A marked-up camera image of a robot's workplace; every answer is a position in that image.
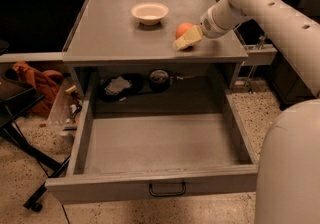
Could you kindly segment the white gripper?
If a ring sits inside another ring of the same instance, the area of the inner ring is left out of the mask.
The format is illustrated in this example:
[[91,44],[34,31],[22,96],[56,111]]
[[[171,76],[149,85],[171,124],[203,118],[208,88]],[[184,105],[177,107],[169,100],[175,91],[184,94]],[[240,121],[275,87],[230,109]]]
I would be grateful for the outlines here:
[[173,43],[175,51],[186,49],[200,42],[203,34],[207,38],[219,38],[250,18],[233,7],[228,0],[219,0],[200,18],[200,27],[193,25]]

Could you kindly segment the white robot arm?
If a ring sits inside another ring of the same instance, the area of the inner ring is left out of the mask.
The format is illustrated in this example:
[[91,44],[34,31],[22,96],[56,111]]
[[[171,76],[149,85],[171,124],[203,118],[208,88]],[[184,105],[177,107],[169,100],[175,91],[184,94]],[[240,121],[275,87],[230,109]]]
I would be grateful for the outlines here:
[[[320,93],[320,25],[282,0],[219,0],[176,51],[204,36],[218,38],[255,20],[314,96]],[[255,224],[320,224],[320,99],[284,110],[269,127],[260,154]]]

